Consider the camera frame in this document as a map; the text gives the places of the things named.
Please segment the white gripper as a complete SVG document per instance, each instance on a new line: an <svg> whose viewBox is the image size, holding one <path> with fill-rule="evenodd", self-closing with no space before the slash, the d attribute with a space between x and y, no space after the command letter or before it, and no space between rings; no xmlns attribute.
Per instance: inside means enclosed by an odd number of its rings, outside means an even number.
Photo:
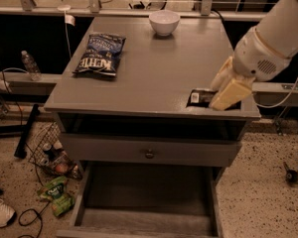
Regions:
<svg viewBox="0 0 298 238"><path fill-rule="evenodd" d="M255 80L269 81L289 63L289 58L279 55L260 39L255 27L250 28L237 43L233 58L227 58L212 80L211 90L216 94L210 107L219 111L228 109L252 93ZM230 77L232 65L236 73L245 77Z"/></svg>

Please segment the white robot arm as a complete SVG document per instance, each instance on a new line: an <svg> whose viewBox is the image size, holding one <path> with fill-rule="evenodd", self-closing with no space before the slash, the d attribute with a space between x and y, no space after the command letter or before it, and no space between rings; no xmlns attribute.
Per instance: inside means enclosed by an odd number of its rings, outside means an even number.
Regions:
<svg viewBox="0 0 298 238"><path fill-rule="evenodd" d="M238 41L210 90L209 106L223 111L252 93L256 81L269 81L298 54L298 0L279 0Z"/></svg>

